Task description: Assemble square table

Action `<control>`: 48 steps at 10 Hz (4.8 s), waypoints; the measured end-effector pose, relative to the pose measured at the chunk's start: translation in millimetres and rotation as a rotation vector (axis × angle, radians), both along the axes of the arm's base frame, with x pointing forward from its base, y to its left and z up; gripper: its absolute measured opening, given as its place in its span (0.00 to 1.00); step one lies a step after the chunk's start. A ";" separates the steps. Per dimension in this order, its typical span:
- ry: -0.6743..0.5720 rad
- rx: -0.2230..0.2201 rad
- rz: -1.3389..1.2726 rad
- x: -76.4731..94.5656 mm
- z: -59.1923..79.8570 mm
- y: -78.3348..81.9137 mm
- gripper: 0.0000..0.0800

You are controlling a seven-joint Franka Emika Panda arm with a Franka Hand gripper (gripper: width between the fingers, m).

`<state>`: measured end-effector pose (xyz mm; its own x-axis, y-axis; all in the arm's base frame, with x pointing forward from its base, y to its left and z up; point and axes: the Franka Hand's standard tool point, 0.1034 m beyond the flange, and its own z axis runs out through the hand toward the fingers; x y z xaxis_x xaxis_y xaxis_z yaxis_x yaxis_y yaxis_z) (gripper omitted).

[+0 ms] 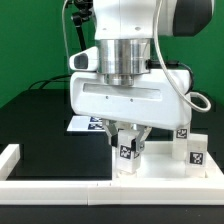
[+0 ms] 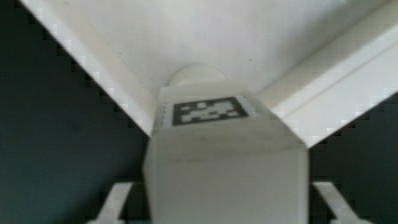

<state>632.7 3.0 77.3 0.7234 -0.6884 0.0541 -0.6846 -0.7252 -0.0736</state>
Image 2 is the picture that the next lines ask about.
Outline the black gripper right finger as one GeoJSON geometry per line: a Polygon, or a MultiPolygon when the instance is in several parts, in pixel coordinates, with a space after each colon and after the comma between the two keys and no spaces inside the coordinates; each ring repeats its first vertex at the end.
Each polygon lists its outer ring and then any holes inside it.
{"type": "Polygon", "coordinates": [[[358,217],[333,183],[330,181],[314,181],[312,186],[335,216],[328,224],[371,224],[371,222],[358,217]]]}

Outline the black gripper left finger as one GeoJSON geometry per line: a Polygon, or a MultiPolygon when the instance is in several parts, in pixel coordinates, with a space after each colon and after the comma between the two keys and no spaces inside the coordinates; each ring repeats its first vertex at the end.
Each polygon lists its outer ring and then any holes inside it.
{"type": "Polygon", "coordinates": [[[133,182],[117,182],[111,185],[97,216],[86,221],[86,224],[149,224],[145,220],[124,221],[120,219],[122,208],[133,186],[133,182]]]}

